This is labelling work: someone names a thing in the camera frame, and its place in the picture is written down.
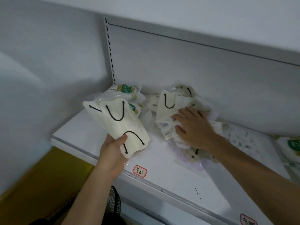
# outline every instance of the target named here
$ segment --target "handwritten label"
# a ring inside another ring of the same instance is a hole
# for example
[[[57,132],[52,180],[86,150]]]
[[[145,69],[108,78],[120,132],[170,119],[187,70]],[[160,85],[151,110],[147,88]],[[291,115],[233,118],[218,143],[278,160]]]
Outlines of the handwritten label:
[[[147,170],[139,165],[136,165],[132,171],[133,174],[140,176],[142,178],[146,177]]]
[[[242,225],[257,225],[257,222],[254,219],[252,219],[244,214],[240,214],[240,217],[241,217]]]

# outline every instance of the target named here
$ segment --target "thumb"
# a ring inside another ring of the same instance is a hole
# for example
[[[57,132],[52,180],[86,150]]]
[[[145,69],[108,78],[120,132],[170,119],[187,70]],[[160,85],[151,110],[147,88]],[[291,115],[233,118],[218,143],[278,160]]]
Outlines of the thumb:
[[[120,138],[118,138],[117,140],[114,141],[114,144],[119,148],[122,146],[122,144],[124,144],[127,140],[127,135],[124,134],[123,136],[121,136]]]
[[[184,140],[186,133],[179,125],[175,125],[175,131]]]

